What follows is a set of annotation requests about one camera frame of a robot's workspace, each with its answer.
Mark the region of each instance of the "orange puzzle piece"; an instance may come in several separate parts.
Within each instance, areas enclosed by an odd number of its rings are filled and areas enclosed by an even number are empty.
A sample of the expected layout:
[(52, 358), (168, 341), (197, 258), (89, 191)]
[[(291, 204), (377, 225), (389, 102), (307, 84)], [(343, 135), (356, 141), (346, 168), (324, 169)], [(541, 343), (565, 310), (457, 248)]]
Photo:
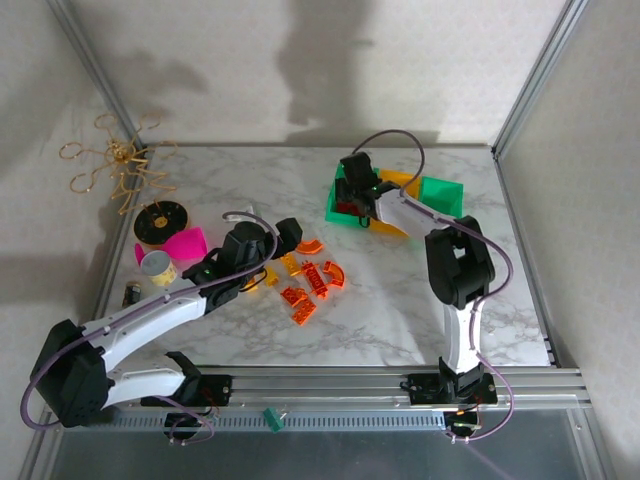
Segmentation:
[(293, 253), (289, 252), (286, 255), (283, 255), (280, 257), (280, 261), (287, 268), (287, 272), (290, 276), (295, 277), (300, 273), (300, 265), (298, 264), (296, 257), (293, 256)]
[(344, 271), (337, 263), (333, 263), (331, 260), (327, 260), (322, 267), (322, 271), (331, 277), (329, 285), (334, 285), (338, 288), (344, 287)]
[(304, 276), (307, 277), (307, 282), (309, 282), (311, 291), (320, 298), (327, 298), (329, 289), (325, 285), (324, 280), (322, 280), (316, 266), (311, 262), (303, 262), (302, 272), (304, 273)]
[(315, 309), (316, 305), (311, 300), (307, 299), (300, 304), (300, 308), (296, 310), (296, 313), (294, 313), (291, 318), (293, 318), (293, 321), (298, 325), (302, 325), (309, 319)]
[(300, 242), (296, 247), (296, 252), (303, 255), (314, 255), (324, 248), (324, 245), (320, 243), (317, 238), (314, 238), (310, 242)]
[(284, 298), (291, 307), (296, 307), (300, 302), (309, 298), (304, 288), (292, 288), (287, 287), (280, 292), (282, 298)]

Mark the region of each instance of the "black battery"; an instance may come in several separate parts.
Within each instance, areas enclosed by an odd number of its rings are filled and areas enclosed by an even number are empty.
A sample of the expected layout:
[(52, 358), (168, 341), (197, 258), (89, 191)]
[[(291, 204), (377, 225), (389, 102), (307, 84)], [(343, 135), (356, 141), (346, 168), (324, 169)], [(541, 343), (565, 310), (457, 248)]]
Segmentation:
[(122, 308), (130, 307), (138, 303), (142, 296), (142, 288), (138, 282), (127, 282), (124, 288), (124, 297), (122, 298)]

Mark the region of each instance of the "marble tabletop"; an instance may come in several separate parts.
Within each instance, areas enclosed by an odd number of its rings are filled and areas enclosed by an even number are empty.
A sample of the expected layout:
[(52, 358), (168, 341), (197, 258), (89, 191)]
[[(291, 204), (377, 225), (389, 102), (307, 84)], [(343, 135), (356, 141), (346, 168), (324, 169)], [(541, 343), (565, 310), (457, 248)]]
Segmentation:
[[(375, 167), (414, 172), (418, 164), (413, 149), (368, 152)], [(444, 346), (443, 311), (428, 285), (424, 242), (325, 221), (336, 166), (348, 154), (343, 148), (181, 147), (168, 160), (155, 158), (151, 168), (170, 172), (168, 181), (178, 186), (167, 199), (187, 207), (192, 225), (203, 228), (210, 248), (220, 245), (232, 228), (221, 218), (228, 210), (253, 205), (272, 224), (295, 216), (304, 239), (318, 238), (325, 245), (314, 262), (335, 260), (347, 284), (317, 300), (318, 310), (300, 327), (279, 292), (306, 283), (300, 276), (288, 277), (274, 261), (280, 275), (276, 288), (261, 285), (241, 294), (147, 344), (127, 361), (153, 361), (180, 350), (196, 365), (437, 364)], [(424, 174), (464, 184), (464, 213), (475, 216), (484, 234), (505, 247), (514, 261), (512, 284), (484, 307), (482, 351), (496, 365), (548, 365), (489, 150), (428, 149)], [(150, 201), (153, 194), (143, 191), (141, 200)], [(135, 242), (128, 232), (108, 313), (120, 309), (127, 281), (138, 280), (147, 295), (154, 291), (137, 267)], [(498, 255), (492, 257), (497, 282), (506, 268)]]

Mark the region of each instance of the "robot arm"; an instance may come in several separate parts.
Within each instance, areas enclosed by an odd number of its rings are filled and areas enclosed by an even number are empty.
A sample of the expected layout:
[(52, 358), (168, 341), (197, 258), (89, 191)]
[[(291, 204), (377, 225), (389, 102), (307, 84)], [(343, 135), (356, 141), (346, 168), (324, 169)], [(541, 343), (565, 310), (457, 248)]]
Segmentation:
[(480, 310), (470, 332), (474, 301), (487, 294), (495, 277), (486, 245), (448, 223), (457, 222), (480, 232), (470, 216), (455, 219), (401, 195), (400, 186), (382, 182), (371, 168), (371, 160), (359, 152), (341, 160), (344, 178), (336, 180), (336, 200), (343, 211), (357, 210), (364, 218), (393, 225), (412, 238), (424, 239), (429, 283), (444, 306), (446, 350), (439, 361), (440, 387), (447, 403), (473, 394), (484, 374), (476, 348), (480, 344)]
[[(200, 373), (180, 352), (168, 353), (173, 362), (156, 363), (151, 369), (117, 373), (116, 368), (132, 352), (160, 335), (236, 298), (255, 273), (241, 272), (264, 262), (267, 252), (274, 247), (272, 258), (293, 251), (302, 239), (298, 222), (289, 218), (276, 227), (279, 235), (273, 238), (256, 223), (240, 222), (227, 234), (222, 247), (209, 252), (163, 292), (82, 327), (70, 320), (55, 325), (36, 361), (32, 378), (63, 347), (83, 337), (91, 338), (62, 355), (36, 386), (60, 422), (65, 427), (83, 425), (109, 405), (149, 396), (188, 402), (195, 394)], [(240, 275), (197, 288), (234, 274)], [(119, 319), (132, 315), (130, 321), (118, 323)], [(119, 326), (110, 328), (114, 322)]]

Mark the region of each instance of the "pink acrylic piece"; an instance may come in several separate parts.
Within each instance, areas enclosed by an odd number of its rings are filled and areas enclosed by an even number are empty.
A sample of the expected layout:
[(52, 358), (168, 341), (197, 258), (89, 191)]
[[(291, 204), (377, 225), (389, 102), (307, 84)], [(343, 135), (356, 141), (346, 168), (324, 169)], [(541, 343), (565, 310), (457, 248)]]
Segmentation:
[(189, 228), (172, 235), (160, 250), (164, 250), (174, 260), (200, 260), (209, 251), (200, 227)]
[(138, 261), (138, 266), (140, 266), (140, 264), (142, 263), (142, 259), (144, 258), (144, 255), (145, 255), (142, 245), (140, 245), (139, 243), (136, 243), (136, 246), (134, 247), (134, 251), (136, 254), (136, 260)]

